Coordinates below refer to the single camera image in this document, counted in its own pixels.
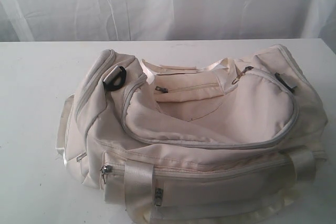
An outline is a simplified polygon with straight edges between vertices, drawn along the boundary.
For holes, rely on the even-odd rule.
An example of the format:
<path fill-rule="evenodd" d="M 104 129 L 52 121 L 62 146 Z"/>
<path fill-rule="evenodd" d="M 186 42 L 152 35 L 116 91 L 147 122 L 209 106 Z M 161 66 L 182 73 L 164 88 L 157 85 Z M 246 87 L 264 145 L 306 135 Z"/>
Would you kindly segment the beige fabric duffel bag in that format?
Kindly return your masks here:
<path fill-rule="evenodd" d="M 314 181 L 327 122 L 283 45 L 205 68 L 108 49 L 65 101 L 56 150 L 134 223 L 256 223 Z"/>

